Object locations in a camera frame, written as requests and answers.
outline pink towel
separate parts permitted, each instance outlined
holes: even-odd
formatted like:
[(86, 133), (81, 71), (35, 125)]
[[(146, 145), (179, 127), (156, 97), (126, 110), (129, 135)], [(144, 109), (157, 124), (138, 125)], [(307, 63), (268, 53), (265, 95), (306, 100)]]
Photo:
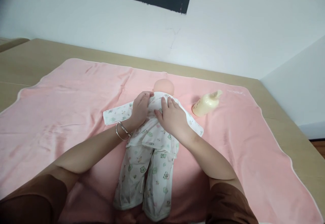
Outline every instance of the pink towel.
[[(260, 222), (323, 223), (291, 159), (280, 149), (246, 88), (79, 59), (65, 61), (37, 85), (21, 90), (18, 100), (0, 114), (0, 197), (69, 148), (109, 128), (103, 111), (152, 90), (162, 78), (174, 83), (174, 96), (191, 114), (200, 96), (223, 91), (215, 111), (194, 117), (204, 127), (203, 138), (234, 167)], [(68, 196), (61, 221), (113, 221), (112, 201), (124, 152), (121, 143), (80, 179)], [(180, 146), (167, 221), (203, 220), (208, 193), (207, 177)]]

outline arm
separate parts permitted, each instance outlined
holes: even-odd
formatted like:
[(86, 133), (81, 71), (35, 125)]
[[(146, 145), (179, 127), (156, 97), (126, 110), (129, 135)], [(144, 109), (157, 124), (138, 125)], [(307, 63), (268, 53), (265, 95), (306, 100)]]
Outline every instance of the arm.
[[(153, 92), (145, 91), (134, 100), (131, 117), (123, 121), (123, 126), (129, 133), (145, 121), (148, 101), (151, 96), (153, 96)], [(128, 137), (120, 125), (117, 126), (117, 131), (121, 138), (126, 139)], [(93, 167), (121, 141), (116, 134), (115, 127), (112, 127), (75, 145), (37, 176), (50, 174), (64, 182), (69, 192), (82, 173)]]
[(161, 126), (172, 134), (194, 156), (202, 170), (209, 177), (210, 188), (216, 183), (228, 183), (242, 193), (244, 190), (230, 163), (187, 124), (186, 114), (170, 97), (162, 98), (162, 112), (155, 111)]

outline fingers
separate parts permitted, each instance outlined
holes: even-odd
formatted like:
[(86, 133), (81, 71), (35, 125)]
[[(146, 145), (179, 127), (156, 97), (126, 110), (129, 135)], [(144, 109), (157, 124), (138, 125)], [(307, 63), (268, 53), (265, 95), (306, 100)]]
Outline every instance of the fingers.
[(163, 122), (163, 115), (161, 114), (160, 111), (155, 110), (156, 117), (158, 119), (158, 122), (161, 124)]
[(152, 92), (152, 91), (143, 91), (143, 92), (141, 92), (141, 93), (139, 94), (138, 97), (140, 97), (141, 100), (142, 100), (143, 98), (149, 98), (149, 97), (151, 97), (151, 96), (153, 96), (153, 92)]
[(163, 112), (168, 109), (168, 105), (166, 103), (165, 97), (161, 98), (161, 107)]
[(135, 98), (134, 104), (136, 105), (137, 103), (140, 103), (144, 97), (151, 97), (151, 96), (153, 96), (152, 91), (143, 91)]
[(173, 102), (172, 102), (172, 99), (171, 99), (170, 96), (167, 98), (167, 104), (168, 104), (168, 107), (169, 108), (172, 107), (172, 106), (174, 107)]
[(174, 99), (172, 99), (172, 103), (173, 103), (173, 105), (174, 105), (175, 108), (179, 108), (179, 104), (177, 104)]
[(150, 94), (148, 93), (144, 94), (141, 98), (139, 105), (148, 107), (149, 99), (150, 99)]

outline table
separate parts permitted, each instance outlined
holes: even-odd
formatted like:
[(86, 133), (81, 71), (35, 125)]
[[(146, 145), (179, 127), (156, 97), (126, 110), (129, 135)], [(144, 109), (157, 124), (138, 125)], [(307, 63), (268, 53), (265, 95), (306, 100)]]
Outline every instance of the table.
[(0, 53), (0, 111), (15, 102), (21, 89), (35, 85), (69, 58), (165, 71), (246, 87), (261, 107), (277, 142), (292, 159), (295, 172), (325, 217), (325, 159), (256, 79), (34, 39)]

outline baby clothes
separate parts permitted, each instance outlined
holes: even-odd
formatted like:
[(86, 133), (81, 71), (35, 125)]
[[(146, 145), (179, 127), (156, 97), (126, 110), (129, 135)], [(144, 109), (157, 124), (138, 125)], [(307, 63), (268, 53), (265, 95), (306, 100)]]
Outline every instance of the baby clothes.
[[(131, 209), (143, 202), (143, 210), (154, 222), (169, 215), (174, 159), (179, 142), (167, 133), (158, 122), (154, 110), (160, 110), (161, 98), (167, 100), (169, 94), (155, 92), (149, 99), (146, 121), (129, 139), (124, 155), (120, 177), (115, 192), (114, 207), (120, 210)], [(200, 136), (203, 128), (185, 111), (189, 126)], [(106, 125), (128, 119), (132, 114), (133, 102), (105, 111)], [(146, 185), (145, 173), (148, 171)]]

